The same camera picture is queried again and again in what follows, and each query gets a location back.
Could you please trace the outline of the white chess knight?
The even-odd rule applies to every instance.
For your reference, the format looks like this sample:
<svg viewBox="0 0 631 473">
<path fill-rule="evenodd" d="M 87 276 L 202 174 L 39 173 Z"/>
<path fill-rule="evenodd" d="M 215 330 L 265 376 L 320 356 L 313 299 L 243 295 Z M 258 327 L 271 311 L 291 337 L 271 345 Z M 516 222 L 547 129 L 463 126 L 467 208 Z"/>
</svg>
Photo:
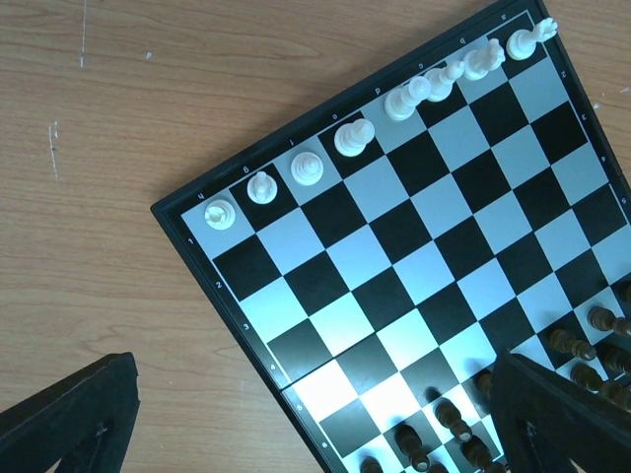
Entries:
<svg viewBox="0 0 631 473">
<path fill-rule="evenodd" d="M 504 48 L 497 38 L 491 38 L 485 47 L 472 50 L 464 56 L 463 76 L 470 81 L 481 80 L 505 61 Z"/>
</svg>

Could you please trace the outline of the white chess bishop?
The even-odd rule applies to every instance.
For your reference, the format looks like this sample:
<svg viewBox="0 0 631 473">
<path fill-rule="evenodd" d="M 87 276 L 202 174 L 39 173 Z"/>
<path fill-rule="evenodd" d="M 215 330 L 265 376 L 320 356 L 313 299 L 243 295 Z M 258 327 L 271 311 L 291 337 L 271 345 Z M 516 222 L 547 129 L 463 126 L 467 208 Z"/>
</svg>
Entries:
<svg viewBox="0 0 631 473">
<path fill-rule="evenodd" d="M 428 101 L 445 100 L 452 92 L 454 83 L 463 75 L 464 62 L 454 61 L 443 68 L 434 68 L 425 73 L 424 77 L 430 82 L 431 91 Z"/>
</svg>

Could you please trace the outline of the white chess rook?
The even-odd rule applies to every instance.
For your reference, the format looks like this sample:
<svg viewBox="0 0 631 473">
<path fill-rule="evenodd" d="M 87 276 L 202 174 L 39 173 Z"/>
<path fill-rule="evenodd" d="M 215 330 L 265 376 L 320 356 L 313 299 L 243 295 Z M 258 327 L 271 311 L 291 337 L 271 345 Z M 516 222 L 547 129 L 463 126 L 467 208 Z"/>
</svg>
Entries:
<svg viewBox="0 0 631 473">
<path fill-rule="evenodd" d="M 558 32 L 558 23 L 551 17 L 537 23 L 531 31 L 517 30 L 509 36 L 507 41 L 507 53 L 517 61 L 530 58 L 536 47 L 555 37 Z"/>
</svg>

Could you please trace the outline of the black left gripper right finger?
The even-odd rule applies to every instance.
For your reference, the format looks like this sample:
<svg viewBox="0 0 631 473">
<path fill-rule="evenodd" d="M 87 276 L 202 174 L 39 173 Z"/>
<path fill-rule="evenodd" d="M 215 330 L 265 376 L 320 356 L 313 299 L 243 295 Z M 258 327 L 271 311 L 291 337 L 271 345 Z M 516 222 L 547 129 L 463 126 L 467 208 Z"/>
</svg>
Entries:
<svg viewBox="0 0 631 473">
<path fill-rule="evenodd" d="M 498 356 L 490 413 L 513 472 L 630 470 L 630 413 L 523 355 Z"/>
</svg>

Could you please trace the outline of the white chess piece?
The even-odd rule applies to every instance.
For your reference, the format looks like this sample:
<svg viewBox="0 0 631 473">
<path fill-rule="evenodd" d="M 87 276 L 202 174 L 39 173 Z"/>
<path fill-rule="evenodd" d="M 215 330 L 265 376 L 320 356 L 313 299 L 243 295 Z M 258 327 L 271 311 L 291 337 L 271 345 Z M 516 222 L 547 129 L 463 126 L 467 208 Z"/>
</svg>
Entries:
<svg viewBox="0 0 631 473">
<path fill-rule="evenodd" d="M 352 123 L 340 126 L 334 134 L 336 151 L 344 157 L 357 157 L 374 140 L 376 135 L 373 123 L 359 118 Z"/>
<path fill-rule="evenodd" d="M 415 108 L 431 94 L 431 83 L 425 77 L 414 77 L 411 81 L 391 90 L 386 95 L 385 112 L 394 121 L 409 118 Z"/>
<path fill-rule="evenodd" d="M 259 205 L 271 203 L 278 191 L 275 179 L 265 171 L 258 171 L 247 183 L 246 192 L 249 199 Z"/>
<path fill-rule="evenodd" d="M 319 155 L 313 152 L 301 152 L 293 158 L 290 172 L 300 185 L 311 186 L 321 180 L 324 164 Z"/>
<path fill-rule="evenodd" d="M 211 201 L 204 212 L 206 224 L 214 230 L 224 231 L 236 220 L 236 210 L 231 202 L 225 199 Z"/>
</svg>

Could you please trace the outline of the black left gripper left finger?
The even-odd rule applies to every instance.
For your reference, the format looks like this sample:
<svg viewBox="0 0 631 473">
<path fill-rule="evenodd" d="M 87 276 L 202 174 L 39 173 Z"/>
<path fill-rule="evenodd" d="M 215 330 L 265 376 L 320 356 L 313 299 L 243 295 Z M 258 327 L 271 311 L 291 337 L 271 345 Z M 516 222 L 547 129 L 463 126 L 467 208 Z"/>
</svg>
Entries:
<svg viewBox="0 0 631 473">
<path fill-rule="evenodd" d="M 3 472 L 118 472 L 136 422 L 138 370 L 108 354 L 1 413 Z"/>
</svg>

